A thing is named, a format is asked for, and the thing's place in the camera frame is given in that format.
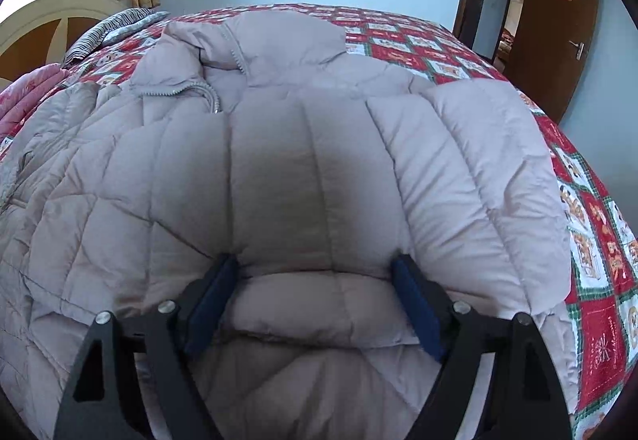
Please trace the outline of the cream wooden headboard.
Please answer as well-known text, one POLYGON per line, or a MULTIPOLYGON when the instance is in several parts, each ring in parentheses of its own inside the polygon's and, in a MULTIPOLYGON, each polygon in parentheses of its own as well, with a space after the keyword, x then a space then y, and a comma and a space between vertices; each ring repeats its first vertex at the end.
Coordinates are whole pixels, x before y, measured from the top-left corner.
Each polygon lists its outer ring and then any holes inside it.
POLYGON ((120 0, 36 0, 1 23, 1 89, 45 64, 99 21, 128 8, 120 0))

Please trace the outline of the striped grey pillow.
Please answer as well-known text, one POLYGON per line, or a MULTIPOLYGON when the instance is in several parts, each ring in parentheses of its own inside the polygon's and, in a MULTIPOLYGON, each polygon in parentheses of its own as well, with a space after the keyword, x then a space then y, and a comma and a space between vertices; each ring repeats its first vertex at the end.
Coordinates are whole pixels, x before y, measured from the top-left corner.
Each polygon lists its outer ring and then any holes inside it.
POLYGON ((129 8, 108 16, 82 34, 66 51, 61 62, 62 68, 69 68, 80 62, 93 51, 112 45, 132 36, 152 24, 164 20, 167 11, 152 11, 148 8, 129 8))

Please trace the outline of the brown wooden door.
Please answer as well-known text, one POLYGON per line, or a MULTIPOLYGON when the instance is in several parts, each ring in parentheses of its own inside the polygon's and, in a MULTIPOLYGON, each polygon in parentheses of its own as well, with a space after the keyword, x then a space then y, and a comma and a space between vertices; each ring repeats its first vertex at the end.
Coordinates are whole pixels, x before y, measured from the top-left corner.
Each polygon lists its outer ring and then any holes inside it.
POLYGON ((594 35, 599 0, 524 0, 506 78, 554 122, 572 100, 594 35), (569 41, 585 43, 575 60, 569 41))

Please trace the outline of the pink folded blanket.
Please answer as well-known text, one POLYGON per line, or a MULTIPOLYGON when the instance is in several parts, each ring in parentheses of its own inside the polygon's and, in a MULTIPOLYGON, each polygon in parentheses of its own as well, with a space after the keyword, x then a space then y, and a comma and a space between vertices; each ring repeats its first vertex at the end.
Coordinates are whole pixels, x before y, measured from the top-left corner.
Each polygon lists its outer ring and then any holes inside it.
POLYGON ((68 71, 59 64, 47 64, 23 75, 1 92, 1 138, 37 105, 42 98, 65 79, 68 71))

